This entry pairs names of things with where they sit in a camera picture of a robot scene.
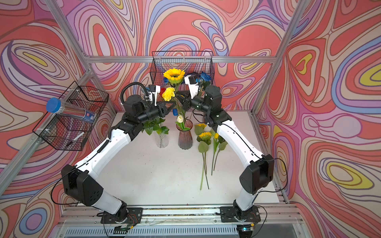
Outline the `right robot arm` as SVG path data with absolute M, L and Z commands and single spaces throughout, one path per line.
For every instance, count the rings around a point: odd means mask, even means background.
M 242 189 L 231 207 L 221 207 L 222 222 L 247 222 L 257 214 L 254 203 L 265 187 L 273 180 L 276 159 L 256 149 L 239 131 L 231 116 L 222 109 L 220 88 L 209 85 L 204 96 L 198 95 L 198 86 L 176 93 L 184 110 L 194 109 L 204 113 L 206 124 L 219 134 L 237 154 L 244 170 L 239 177 Z

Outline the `yellow rose spray stem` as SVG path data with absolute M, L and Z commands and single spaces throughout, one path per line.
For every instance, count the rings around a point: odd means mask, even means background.
M 206 166 L 206 152 L 208 149 L 206 148 L 207 143 L 205 142 L 206 135 L 204 134 L 206 125 L 205 124 L 197 124 L 194 128 L 195 134 L 197 135 L 197 142 L 199 142 L 199 145 L 197 147 L 199 153 L 202 155 L 202 173 L 201 173 L 201 182 L 199 190 L 202 190 L 203 187 L 203 181 L 204 179 L 207 180 L 207 166 Z

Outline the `yellow sunflower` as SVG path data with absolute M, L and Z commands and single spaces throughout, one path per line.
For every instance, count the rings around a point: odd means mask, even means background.
M 217 162 L 219 153 L 225 150 L 227 145 L 228 145 L 228 142 L 218 133 L 215 133 L 213 135 L 213 158 L 212 158 L 211 175 L 213 175 L 213 172 L 215 171 L 216 162 Z

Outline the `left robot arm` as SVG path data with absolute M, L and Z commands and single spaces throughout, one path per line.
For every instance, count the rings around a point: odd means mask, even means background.
M 125 202 L 106 192 L 97 182 L 102 170 L 142 132 L 145 123 L 155 120 L 161 123 L 174 108 L 170 101 L 175 96 L 173 89 L 150 85 L 143 90 L 144 97 L 132 95 L 121 99 L 125 113 L 96 149 L 74 166 L 65 165 L 61 170 L 64 193 L 76 203 L 102 210 L 104 223 L 108 220 L 125 223 L 130 212 Z

